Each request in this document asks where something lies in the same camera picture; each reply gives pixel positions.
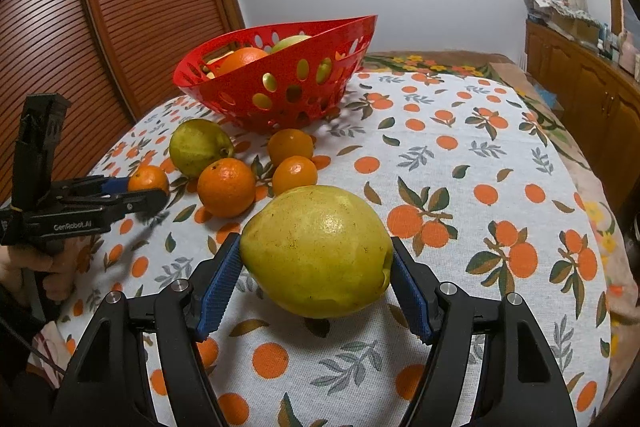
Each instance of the tablecloth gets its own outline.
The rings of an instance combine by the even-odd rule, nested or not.
[[[479,75],[468,68],[472,75]],[[187,97],[153,111],[94,172],[162,166],[172,199],[159,216],[127,217],[78,241],[76,293],[58,327],[72,350],[111,289],[155,293],[215,255],[231,231],[270,200],[267,137],[225,124],[237,157],[252,165],[257,202],[237,219],[211,217],[195,183],[175,171],[168,138],[188,118],[220,117]],[[360,73],[340,107],[306,129],[316,140],[319,183],[366,198],[419,262],[473,296],[527,300],[587,425],[606,387],[610,324],[596,240],[571,177],[536,119],[510,87],[443,74]],[[428,348],[406,329],[391,288],[365,310],[308,320],[271,302],[246,271],[220,329],[201,347],[232,425],[396,425]],[[476,337],[456,414],[470,415],[482,339]],[[158,418],[173,425],[153,335],[145,337]]]

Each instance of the cupboard door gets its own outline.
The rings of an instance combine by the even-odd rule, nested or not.
[[[591,168],[595,169],[602,149],[607,126],[606,109],[614,84],[608,74],[588,64],[580,64],[577,69],[575,100],[562,123],[580,146]]]
[[[617,213],[640,177],[640,102],[620,87],[607,112],[597,174]]]

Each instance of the blue gripper pad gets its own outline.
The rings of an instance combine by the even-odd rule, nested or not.
[[[236,241],[226,252],[220,268],[213,276],[211,284],[202,298],[200,321],[196,328],[198,341],[203,341],[209,336],[209,333],[216,331],[220,327],[222,315],[224,315],[226,306],[229,304],[231,293],[236,287],[241,271],[240,235],[238,235]]]
[[[395,249],[391,266],[391,286],[398,298],[409,330],[414,335],[418,335],[423,343],[430,344],[433,331],[429,325],[427,301]]]

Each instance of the finger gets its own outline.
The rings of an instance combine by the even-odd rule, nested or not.
[[[6,267],[8,269],[28,268],[36,272],[49,271],[53,264],[50,255],[42,253],[33,245],[13,245],[6,250]]]

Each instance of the wooden cupboard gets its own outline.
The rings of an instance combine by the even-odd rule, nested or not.
[[[572,134],[625,230],[640,210],[640,87],[631,75],[527,21],[527,71],[558,95]]]

